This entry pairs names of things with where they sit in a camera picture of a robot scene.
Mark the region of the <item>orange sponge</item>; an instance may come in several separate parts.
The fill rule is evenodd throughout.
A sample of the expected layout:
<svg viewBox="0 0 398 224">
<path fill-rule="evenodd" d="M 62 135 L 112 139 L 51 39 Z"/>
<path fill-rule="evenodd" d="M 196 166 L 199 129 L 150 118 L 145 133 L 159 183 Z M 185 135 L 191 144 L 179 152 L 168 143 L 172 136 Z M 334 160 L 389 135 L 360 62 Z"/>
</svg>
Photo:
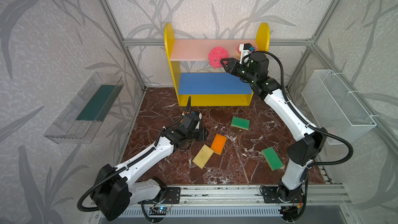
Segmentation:
<svg viewBox="0 0 398 224">
<path fill-rule="evenodd" d="M 214 153 L 221 155 L 222 151 L 224 149 L 224 146 L 226 144 L 226 141 L 227 141 L 226 136 L 216 134 L 210 148 L 214 151 Z"/>
</svg>

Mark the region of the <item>clear plastic wall tray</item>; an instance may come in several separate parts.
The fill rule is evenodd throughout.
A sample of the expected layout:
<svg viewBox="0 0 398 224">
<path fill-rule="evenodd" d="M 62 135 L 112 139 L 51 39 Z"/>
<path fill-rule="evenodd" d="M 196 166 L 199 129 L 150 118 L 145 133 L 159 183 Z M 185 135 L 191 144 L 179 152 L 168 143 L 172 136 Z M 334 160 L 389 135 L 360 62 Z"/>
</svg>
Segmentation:
<svg viewBox="0 0 398 224">
<path fill-rule="evenodd" d="M 44 137 L 56 144 L 90 144 L 103 122 L 78 121 L 78 115 L 101 85 L 124 86 L 122 76 L 95 72 L 78 91 L 64 111 L 44 133 Z"/>
</svg>

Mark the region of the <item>yellow shelf with coloured boards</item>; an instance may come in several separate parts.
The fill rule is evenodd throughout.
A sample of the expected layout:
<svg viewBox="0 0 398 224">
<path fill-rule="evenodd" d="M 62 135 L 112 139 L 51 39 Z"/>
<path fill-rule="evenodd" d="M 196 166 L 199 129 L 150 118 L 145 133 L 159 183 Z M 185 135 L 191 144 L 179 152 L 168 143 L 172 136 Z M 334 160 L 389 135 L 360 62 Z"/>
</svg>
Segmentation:
<svg viewBox="0 0 398 224">
<path fill-rule="evenodd" d="M 237 77 L 225 73 L 184 73 L 182 62 L 205 62 L 216 47 L 228 51 L 228 56 L 239 60 L 237 48 L 250 43 L 257 50 L 269 49 L 271 32 L 267 23 L 260 24 L 255 39 L 177 39 L 171 23 L 164 27 L 164 44 L 174 88 L 180 106 L 249 106 L 253 92 Z"/>
</svg>

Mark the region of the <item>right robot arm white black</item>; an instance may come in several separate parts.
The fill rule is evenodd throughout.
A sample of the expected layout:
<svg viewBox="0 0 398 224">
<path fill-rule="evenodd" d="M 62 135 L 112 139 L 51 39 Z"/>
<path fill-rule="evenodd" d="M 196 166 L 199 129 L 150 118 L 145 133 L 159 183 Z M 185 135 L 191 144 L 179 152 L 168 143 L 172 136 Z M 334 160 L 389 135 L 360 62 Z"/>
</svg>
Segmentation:
<svg viewBox="0 0 398 224">
<path fill-rule="evenodd" d="M 287 97 L 284 79 L 278 82 L 268 75 L 269 57 L 278 63 L 281 71 L 284 70 L 282 62 L 267 51 L 255 51 L 244 56 L 241 61 L 224 58 L 220 63 L 227 73 L 250 85 L 253 93 L 274 110 L 295 139 L 295 143 L 288 147 L 288 165 L 275 191 L 279 202 L 290 203 L 300 193 L 310 168 L 345 163 L 351 159 L 353 147 L 348 141 L 330 134 L 325 128 L 316 127 L 298 110 Z M 337 161 L 314 161 L 327 138 L 346 145 L 347 155 Z"/>
</svg>

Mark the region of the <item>green sponge lower right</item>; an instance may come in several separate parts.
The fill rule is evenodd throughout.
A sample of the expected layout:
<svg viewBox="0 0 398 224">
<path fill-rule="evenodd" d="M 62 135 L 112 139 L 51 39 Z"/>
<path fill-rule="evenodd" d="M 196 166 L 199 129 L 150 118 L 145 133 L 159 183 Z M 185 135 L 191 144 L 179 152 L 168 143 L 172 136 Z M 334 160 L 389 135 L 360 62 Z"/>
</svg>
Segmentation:
<svg viewBox="0 0 398 224">
<path fill-rule="evenodd" d="M 261 153 L 264 156 L 264 158 L 266 159 L 266 161 L 272 171 L 275 171 L 275 170 L 278 170 L 278 169 L 281 169 L 284 167 L 283 162 L 279 158 L 279 156 L 276 153 L 276 151 L 274 150 L 274 148 L 269 147 L 269 148 L 263 149 L 261 151 Z"/>
</svg>

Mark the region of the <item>green sponge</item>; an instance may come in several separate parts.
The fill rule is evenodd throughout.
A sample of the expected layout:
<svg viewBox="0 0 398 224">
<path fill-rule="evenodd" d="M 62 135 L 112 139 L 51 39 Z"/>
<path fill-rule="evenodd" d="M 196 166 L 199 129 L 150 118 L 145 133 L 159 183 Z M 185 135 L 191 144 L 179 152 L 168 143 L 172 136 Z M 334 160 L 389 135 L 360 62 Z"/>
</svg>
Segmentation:
<svg viewBox="0 0 398 224">
<path fill-rule="evenodd" d="M 266 159 L 266 161 L 272 171 L 275 171 L 275 170 L 278 170 L 278 169 L 281 169 L 284 167 L 283 162 L 279 158 L 279 156 L 276 153 L 276 151 L 274 150 L 274 148 L 269 147 L 269 148 L 263 149 L 261 151 L 261 153 L 264 156 L 264 158 Z"/>
<path fill-rule="evenodd" d="M 237 127 L 237 128 L 243 129 L 243 130 L 249 130 L 250 120 L 234 116 L 231 121 L 231 126 L 234 126 L 234 127 Z"/>
</svg>

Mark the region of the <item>green circuit board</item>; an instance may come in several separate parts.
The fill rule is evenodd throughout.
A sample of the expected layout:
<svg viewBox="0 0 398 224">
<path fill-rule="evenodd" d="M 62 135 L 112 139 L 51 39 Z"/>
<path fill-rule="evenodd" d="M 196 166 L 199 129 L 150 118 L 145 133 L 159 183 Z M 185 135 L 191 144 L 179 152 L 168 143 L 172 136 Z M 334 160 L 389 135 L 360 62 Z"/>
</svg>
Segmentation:
<svg viewBox="0 0 398 224">
<path fill-rule="evenodd" d="M 155 216 L 167 215 L 172 210 L 171 206 L 151 207 L 150 214 Z"/>
</svg>

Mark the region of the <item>pink smiley sponge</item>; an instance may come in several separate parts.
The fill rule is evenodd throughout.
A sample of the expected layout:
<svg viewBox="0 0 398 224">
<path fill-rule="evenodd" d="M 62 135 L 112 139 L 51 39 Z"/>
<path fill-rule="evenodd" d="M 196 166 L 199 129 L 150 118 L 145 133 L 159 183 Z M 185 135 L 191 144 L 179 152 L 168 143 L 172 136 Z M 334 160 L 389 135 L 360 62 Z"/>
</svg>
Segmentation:
<svg viewBox="0 0 398 224">
<path fill-rule="evenodd" d="M 237 59 L 240 59 L 240 57 L 241 57 L 240 45 L 238 45 L 238 46 L 236 47 L 235 56 L 236 56 Z"/>
<path fill-rule="evenodd" d="M 229 52 L 223 47 L 215 47 L 208 54 L 208 61 L 213 68 L 221 68 L 221 59 L 229 57 Z"/>
</svg>

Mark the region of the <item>dark green tray liner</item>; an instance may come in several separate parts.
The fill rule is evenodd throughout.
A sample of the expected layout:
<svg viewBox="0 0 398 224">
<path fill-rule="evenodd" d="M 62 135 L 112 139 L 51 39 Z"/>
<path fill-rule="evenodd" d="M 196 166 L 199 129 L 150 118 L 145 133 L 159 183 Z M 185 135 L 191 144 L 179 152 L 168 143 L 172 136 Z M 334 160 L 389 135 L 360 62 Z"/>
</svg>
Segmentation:
<svg viewBox="0 0 398 224">
<path fill-rule="evenodd" d="M 103 122 L 122 88 L 121 85 L 101 85 L 76 120 Z"/>
</svg>

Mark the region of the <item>yellow sponge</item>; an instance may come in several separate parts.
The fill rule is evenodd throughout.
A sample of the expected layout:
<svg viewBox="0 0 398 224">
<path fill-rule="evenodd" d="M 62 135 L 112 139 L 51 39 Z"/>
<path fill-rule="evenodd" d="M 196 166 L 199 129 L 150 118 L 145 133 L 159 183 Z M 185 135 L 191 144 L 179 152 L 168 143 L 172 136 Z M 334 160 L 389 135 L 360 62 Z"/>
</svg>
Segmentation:
<svg viewBox="0 0 398 224">
<path fill-rule="evenodd" d="M 192 162 L 200 169 L 203 169 L 213 154 L 214 151 L 210 147 L 203 145 Z"/>
</svg>

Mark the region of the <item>green sponge upper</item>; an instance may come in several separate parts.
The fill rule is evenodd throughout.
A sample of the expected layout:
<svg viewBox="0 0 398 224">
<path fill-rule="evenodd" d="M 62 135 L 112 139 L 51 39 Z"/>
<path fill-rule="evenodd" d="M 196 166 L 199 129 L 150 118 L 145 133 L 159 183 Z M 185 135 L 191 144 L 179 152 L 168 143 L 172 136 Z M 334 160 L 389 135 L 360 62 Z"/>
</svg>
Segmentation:
<svg viewBox="0 0 398 224">
<path fill-rule="evenodd" d="M 237 128 L 243 129 L 243 130 L 249 130 L 250 120 L 234 116 L 231 121 L 231 126 L 234 126 L 234 127 L 237 127 Z"/>
</svg>

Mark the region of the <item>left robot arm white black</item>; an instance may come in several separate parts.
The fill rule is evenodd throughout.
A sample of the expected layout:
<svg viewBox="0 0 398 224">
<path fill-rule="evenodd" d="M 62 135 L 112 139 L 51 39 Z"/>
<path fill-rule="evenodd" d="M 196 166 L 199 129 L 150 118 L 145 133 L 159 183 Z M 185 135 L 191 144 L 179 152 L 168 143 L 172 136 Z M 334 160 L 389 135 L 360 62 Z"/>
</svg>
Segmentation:
<svg viewBox="0 0 398 224">
<path fill-rule="evenodd" d="M 100 211 L 108 221 L 118 218 L 129 205 L 155 199 L 162 191 L 159 180 L 138 180 L 162 159 L 187 143 L 204 142 L 208 131 L 198 111 L 186 112 L 178 121 L 164 127 L 155 142 L 116 166 L 103 166 L 89 188 L 78 200 L 81 212 Z"/>
</svg>

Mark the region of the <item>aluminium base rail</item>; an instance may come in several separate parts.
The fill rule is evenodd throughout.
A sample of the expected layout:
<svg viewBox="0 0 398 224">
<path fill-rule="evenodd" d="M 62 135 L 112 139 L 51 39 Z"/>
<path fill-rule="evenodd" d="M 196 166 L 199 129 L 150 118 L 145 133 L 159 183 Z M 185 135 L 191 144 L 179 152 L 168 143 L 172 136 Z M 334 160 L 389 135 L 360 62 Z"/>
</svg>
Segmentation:
<svg viewBox="0 0 398 224">
<path fill-rule="evenodd" d="M 272 193 L 262 196 L 259 185 L 178 185 L 167 189 L 167 202 L 173 206 L 260 206 L 298 205 L 304 194 L 293 201 L 282 202 Z M 307 205 L 351 205 L 343 185 L 309 185 Z"/>
</svg>

